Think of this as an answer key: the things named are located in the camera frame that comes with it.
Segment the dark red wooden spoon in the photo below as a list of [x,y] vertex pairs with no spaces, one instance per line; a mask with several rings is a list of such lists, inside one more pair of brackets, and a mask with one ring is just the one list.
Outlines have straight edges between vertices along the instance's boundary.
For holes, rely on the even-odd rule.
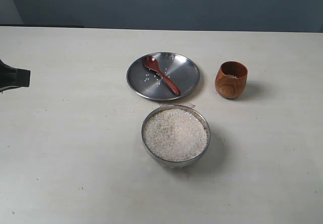
[[165,83],[167,84],[167,86],[171,89],[171,91],[176,95],[176,96],[180,96],[181,95],[181,91],[180,89],[176,86],[176,84],[174,84],[172,82],[172,80],[170,80],[159,68],[159,63],[158,60],[156,60],[154,57],[148,55],[145,56],[142,59],[142,64],[150,69],[153,70],[154,72],[156,72],[157,74],[159,74],[159,76],[165,81]]

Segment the steel bowl of rice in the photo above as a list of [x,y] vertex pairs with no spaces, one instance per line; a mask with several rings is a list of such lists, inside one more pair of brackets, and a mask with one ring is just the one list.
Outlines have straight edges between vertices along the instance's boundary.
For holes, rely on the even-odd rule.
[[196,110],[169,104],[153,110],[141,128],[148,155],[169,168],[197,162],[207,151],[211,131],[206,119]]

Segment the brown wooden cup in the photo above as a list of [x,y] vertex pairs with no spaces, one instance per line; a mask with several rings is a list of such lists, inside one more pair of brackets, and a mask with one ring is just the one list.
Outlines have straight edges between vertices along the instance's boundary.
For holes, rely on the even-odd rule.
[[226,99],[239,97],[245,89],[248,70],[240,62],[227,61],[221,64],[216,79],[217,93]]

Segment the round steel plate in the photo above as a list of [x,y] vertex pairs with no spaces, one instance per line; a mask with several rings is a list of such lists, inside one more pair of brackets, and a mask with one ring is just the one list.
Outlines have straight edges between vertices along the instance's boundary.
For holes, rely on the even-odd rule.
[[158,61],[160,70],[179,88],[176,96],[165,80],[155,71],[146,68],[140,57],[127,70],[127,82],[138,95],[155,101],[183,98],[196,88],[200,80],[198,66],[189,58],[173,52],[154,52],[149,56]]

